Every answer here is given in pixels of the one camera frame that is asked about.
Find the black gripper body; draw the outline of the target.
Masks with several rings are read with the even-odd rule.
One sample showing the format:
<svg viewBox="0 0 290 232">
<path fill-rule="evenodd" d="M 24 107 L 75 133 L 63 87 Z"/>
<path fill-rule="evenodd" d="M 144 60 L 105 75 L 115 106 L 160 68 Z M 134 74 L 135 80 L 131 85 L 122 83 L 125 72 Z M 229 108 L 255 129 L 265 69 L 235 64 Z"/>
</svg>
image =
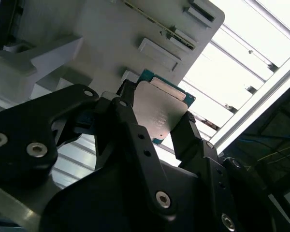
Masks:
<svg viewBox="0 0 290 232">
<path fill-rule="evenodd" d="M 42 232 L 216 232 L 217 223 L 200 179 L 163 166 L 175 219 L 166 221 L 146 205 L 136 178 L 119 165 L 100 169 L 57 193 L 40 221 Z"/>
</svg>

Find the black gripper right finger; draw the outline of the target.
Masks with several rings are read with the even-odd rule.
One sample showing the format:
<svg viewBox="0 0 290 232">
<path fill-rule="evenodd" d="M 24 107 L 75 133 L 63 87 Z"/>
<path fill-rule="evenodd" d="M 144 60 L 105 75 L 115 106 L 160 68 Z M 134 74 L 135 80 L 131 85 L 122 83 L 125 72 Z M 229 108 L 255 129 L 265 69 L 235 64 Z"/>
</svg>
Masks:
<svg viewBox="0 0 290 232">
<path fill-rule="evenodd" d="M 234 158 L 219 159 L 203 140 L 190 112 L 171 131 L 179 167 L 197 176 L 197 230 L 201 232 L 266 232 L 268 210 Z"/>
</svg>

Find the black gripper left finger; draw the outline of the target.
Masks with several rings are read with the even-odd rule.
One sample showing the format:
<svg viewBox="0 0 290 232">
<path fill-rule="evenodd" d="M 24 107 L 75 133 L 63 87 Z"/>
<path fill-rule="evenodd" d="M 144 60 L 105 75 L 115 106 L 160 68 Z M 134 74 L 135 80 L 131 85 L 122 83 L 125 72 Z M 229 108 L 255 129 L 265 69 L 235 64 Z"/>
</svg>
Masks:
<svg viewBox="0 0 290 232">
<path fill-rule="evenodd" d="M 106 163 L 136 178 L 154 215 L 173 221 L 176 201 L 145 127 L 127 100 L 100 98 L 73 85 L 0 112 L 0 213 L 41 221 L 55 191 L 50 173 L 58 148 L 80 134 L 94 135 Z"/>
</svg>

